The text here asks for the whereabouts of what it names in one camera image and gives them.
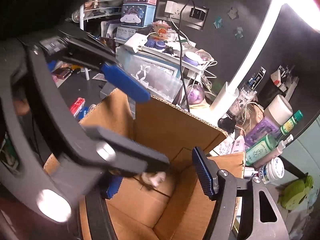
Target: spray bottle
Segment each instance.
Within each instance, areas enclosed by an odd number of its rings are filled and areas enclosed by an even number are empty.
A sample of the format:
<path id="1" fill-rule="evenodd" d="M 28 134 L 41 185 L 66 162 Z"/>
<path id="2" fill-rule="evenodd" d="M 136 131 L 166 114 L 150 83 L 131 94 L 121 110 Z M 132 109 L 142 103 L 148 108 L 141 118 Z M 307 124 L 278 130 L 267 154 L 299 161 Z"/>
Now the spray bottle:
<path id="1" fill-rule="evenodd" d="M 263 165 L 265 165 L 267 162 L 271 161 L 272 159 L 278 157 L 282 151 L 284 150 L 285 146 L 291 142 L 293 140 L 293 136 L 292 134 L 290 134 L 288 136 L 288 138 L 284 141 L 280 141 L 279 145 L 273 149 L 271 152 L 269 152 L 267 155 L 265 155 L 264 157 L 262 157 L 261 159 L 257 160 L 253 166 L 255 168 L 260 168 Z"/>

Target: charger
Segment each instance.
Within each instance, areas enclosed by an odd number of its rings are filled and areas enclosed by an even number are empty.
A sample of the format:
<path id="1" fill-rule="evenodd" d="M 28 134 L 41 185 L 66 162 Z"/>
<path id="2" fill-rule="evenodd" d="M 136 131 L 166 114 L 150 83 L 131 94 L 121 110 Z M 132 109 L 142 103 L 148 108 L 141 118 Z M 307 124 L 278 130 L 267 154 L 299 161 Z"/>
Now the charger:
<path id="1" fill-rule="evenodd" d="M 135 33 L 125 44 L 124 47 L 128 51 L 133 51 L 137 53 L 143 45 L 145 45 L 148 41 L 148 37 L 146 35 Z"/>
<path id="2" fill-rule="evenodd" d="M 193 19 L 198 19 L 200 21 L 204 21 L 204 17 L 205 17 L 205 12 L 200 10 L 200 9 L 196 9 L 196 8 L 191 8 L 190 11 L 190 15 L 191 18 Z"/>

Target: metal screw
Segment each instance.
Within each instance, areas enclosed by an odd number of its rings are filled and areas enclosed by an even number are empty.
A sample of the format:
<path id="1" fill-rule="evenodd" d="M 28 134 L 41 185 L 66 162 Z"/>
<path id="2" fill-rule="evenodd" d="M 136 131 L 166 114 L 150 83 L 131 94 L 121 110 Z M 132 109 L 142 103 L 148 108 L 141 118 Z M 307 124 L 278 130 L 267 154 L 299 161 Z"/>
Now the metal screw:
<path id="1" fill-rule="evenodd" d="M 257 176 L 256 177 L 253 177 L 252 179 L 255 183 L 260 183 L 261 182 L 261 179 L 258 178 Z"/>
<path id="2" fill-rule="evenodd" d="M 221 176 L 228 176 L 228 172 L 226 171 L 226 170 L 220 170 L 219 171 L 219 174 L 221 175 Z"/>
<path id="3" fill-rule="evenodd" d="M 115 150 L 106 142 L 98 142 L 96 149 L 100 157 L 108 162 L 116 158 Z"/>

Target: person's hand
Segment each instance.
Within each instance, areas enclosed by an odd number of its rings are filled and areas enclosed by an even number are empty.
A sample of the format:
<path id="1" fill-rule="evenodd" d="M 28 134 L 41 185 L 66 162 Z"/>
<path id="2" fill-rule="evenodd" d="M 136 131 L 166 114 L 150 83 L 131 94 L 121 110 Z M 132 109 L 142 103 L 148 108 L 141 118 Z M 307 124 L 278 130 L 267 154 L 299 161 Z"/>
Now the person's hand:
<path id="1" fill-rule="evenodd" d="M 17 115 L 26 115 L 30 111 L 30 107 L 26 99 L 14 99 L 13 106 Z"/>

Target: blue storage box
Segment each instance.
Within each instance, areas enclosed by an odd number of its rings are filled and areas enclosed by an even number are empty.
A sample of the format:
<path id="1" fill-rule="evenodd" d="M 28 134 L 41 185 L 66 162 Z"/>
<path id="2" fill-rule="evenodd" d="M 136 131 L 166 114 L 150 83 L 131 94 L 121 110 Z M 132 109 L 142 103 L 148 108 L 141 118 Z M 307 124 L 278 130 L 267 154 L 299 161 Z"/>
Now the blue storage box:
<path id="1" fill-rule="evenodd" d="M 123 26 L 143 28 L 150 26 L 155 17 L 156 7 L 149 4 L 124 4 L 120 21 Z"/>

